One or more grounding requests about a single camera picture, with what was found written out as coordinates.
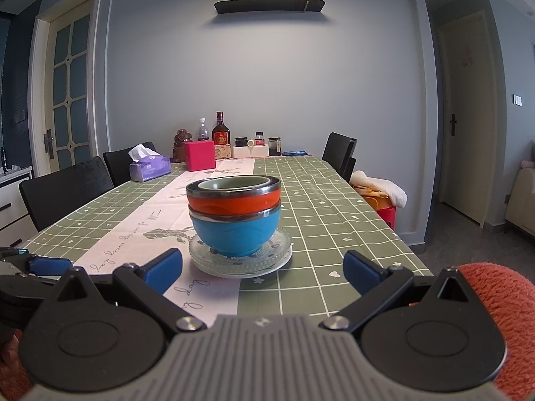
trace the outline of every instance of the bowl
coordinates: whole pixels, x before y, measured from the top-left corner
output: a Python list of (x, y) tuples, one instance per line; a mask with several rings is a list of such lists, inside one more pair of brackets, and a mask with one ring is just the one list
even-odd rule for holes
[(280, 200), (280, 180), (267, 175), (238, 175), (198, 180), (186, 187), (189, 206), (210, 215), (254, 214)]
[(271, 238), (280, 217), (280, 202), (254, 214), (221, 216), (189, 207), (199, 238), (223, 256), (239, 258), (255, 253)]

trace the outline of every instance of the white tissue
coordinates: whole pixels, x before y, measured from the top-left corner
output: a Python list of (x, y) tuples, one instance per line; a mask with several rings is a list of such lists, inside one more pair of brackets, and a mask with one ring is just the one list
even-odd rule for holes
[(152, 149), (149, 149), (148, 147), (145, 147), (143, 145), (137, 145), (136, 147), (133, 147), (132, 149), (130, 149), (128, 155), (130, 155), (130, 157), (138, 162), (139, 160), (141, 160), (142, 158), (145, 158), (146, 156), (149, 156), (149, 155), (159, 155), (158, 152), (154, 152)]

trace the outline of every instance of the brown sculpture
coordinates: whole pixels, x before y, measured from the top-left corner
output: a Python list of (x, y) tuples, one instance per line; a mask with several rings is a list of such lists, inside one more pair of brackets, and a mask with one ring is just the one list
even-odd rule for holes
[(175, 142), (173, 143), (173, 158), (172, 163), (183, 163), (186, 158), (184, 155), (184, 142), (191, 142), (192, 135), (184, 128), (177, 131)]

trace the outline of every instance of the plate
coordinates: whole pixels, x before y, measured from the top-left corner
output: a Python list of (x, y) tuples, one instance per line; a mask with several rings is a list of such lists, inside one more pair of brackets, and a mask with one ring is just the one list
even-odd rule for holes
[(204, 244), (198, 235), (189, 242), (189, 254), (197, 268), (216, 277), (247, 279), (281, 268), (292, 257), (292, 238), (277, 227), (271, 238), (250, 256), (228, 258)]

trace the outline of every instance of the wall shelf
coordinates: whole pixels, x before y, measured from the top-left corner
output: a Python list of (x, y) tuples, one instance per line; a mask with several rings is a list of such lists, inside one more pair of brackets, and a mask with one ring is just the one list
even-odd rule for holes
[(214, 4), (217, 13), (251, 12), (260, 10), (291, 10), (321, 12), (323, 0), (225, 0)]

